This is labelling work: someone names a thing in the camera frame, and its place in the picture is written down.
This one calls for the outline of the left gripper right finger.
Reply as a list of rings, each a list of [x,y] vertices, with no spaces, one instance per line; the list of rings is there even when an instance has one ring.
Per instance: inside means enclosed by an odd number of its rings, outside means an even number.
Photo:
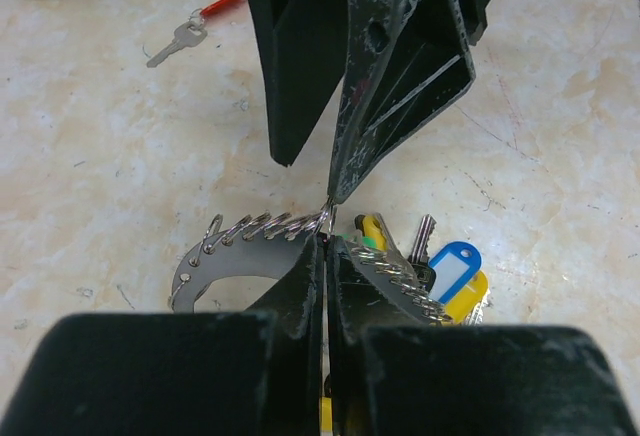
[[[608,361],[573,327],[438,326],[328,269],[337,435],[633,435]]]

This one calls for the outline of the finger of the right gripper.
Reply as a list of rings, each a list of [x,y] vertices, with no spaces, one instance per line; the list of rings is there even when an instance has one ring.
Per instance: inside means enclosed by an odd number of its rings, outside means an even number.
[[[247,0],[265,86],[272,159],[300,154],[345,70],[346,0]]]
[[[471,48],[491,0],[347,0],[346,66],[328,196],[344,203],[374,167],[473,84]]]

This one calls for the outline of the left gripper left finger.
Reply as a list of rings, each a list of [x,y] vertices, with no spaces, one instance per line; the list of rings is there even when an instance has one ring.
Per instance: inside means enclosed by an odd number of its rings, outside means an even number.
[[[5,435],[316,435],[321,428],[324,250],[233,252],[282,261],[241,312],[85,313],[39,343],[1,421]]]

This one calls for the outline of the large keyring with tagged keys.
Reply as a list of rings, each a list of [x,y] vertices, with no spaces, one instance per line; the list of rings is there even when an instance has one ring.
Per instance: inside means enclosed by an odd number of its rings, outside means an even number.
[[[232,268],[241,263],[253,264],[264,278],[282,279],[307,239],[316,235],[323,242],[329,240],[321,228],[333,224],[335,212],[331,204],[299,217],[265,212],[247,215],[228,229],[221,227],[222,215],[216,215],[202,241],[178,265],[169,297],[171,310],[194,311],[210,285],[232,277]],[[396,248],[380,214],[359,215],[355,226],[358,234],[341,240],[339,261],[328,264],[328,269],[348,270],[356,283],[372,288],[379,300],[420,323],[481,323],[489,283],[475,247],[453,242],[430,258],[427,242],[435,227],[430,216],[423,217],[408,257]]]

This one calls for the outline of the key with red fob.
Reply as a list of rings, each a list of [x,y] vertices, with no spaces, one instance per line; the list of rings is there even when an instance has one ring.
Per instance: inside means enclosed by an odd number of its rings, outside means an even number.
[[[208,35],[206,30],[207,23],[214,17],[237,6],[242,1],[243,0],[217,0],[204,8],[194,10],[189,16],[189,19],[174,30],[171,42],[148,59],[146,67],[156,68],[176,52],[184,48],[198,46]]]

